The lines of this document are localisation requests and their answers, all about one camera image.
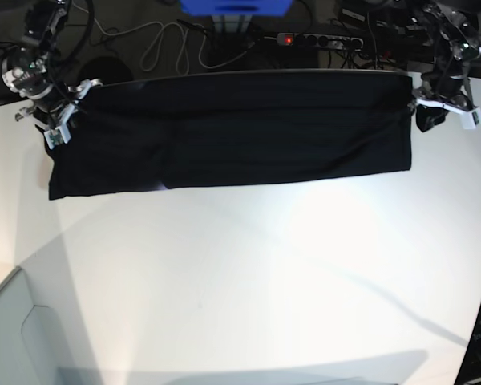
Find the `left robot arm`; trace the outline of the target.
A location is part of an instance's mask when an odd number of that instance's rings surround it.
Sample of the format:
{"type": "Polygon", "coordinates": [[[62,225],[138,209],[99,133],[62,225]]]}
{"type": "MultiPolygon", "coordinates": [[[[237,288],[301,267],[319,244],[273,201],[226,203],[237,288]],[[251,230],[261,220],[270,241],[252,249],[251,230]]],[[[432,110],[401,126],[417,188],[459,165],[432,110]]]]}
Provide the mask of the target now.
{"type": "Polygon", "coordinates": [[[421,74],[413,90],[416,124],[421,132],[440,125],[450,113],[459,116],[463,128],[481,124],[481,109],[473,100],[469,72],[481,55],[479,32],[467,16],[438,1],[413,1],[409,9],[425,28],[433,47],[433,67],[421,74]]]}

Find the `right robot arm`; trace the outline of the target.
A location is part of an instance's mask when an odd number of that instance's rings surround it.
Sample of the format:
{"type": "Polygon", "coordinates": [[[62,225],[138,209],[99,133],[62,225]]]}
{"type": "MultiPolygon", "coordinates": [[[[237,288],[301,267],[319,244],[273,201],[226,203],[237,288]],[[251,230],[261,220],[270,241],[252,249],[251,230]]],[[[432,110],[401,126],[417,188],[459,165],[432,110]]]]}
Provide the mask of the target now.
{"type": "Polygon", "coordinates": [[[2,81],[13,92],[33,102],[49,130],[63,121],[63,110],[79,110],[78,97],[69,91],[63,76],[91,37],[95,4],[86,1],[87,22],[82,37],[66,58],[56,44],[65,28],[72,1],[39,1],[26,13],[25,30],[20,43],[10,48],[2,60],[2,81]]]}

